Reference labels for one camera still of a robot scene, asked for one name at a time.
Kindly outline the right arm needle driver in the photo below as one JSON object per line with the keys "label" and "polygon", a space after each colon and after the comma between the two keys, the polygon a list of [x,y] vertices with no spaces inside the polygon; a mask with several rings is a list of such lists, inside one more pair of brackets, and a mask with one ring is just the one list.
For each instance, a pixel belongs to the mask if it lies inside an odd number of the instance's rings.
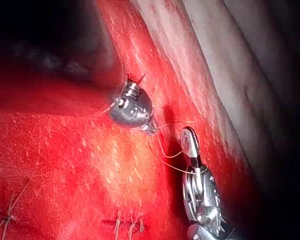
{"label": "right arm needle driver", "polygon": [[139,128],[149,124],[153,113],[152,101],[147,92],[129,79],[115,100],[110,117],[120,126]]}

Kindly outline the left arm needle driver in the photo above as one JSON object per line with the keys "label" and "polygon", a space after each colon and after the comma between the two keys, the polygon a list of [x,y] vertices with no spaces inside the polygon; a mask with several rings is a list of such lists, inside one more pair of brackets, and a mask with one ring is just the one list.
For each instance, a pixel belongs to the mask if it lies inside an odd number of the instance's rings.
{"label": "left arm needle driver", "polygon": [[223,213],[217,185],[205,165],[189,165],[182,177],[183,203],[190,240],[235,240],[236,229]]}

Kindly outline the right arm needle driver jaw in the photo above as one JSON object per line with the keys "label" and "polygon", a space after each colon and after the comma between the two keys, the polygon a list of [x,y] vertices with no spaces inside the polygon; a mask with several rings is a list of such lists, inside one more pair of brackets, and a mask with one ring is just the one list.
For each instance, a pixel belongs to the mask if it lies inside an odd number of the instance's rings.
{"label": "right arm needle driver jaw", "polygon": [[155,119],[148,120],[145,124],[139,127],[139,131],[148,136],[154,136],[158,132],[158,124]]}

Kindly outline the left arm needle driver jaw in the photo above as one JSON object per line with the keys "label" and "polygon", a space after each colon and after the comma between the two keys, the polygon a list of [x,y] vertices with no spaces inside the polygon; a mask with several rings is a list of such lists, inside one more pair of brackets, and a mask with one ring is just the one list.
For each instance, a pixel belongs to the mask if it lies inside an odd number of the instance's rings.
{"label": "left arm needle driver jaw", "polygon": [[193,145],[194,145],[194,154],[196,164],[200,164],[200,150],[199,150],[199,142],[196,132],[193,130]]}
{"label": "left arm needle driver jaw", "polygon": [[181,148],[191,166],[197,165],[197,135],[190,126],[181,130]]}

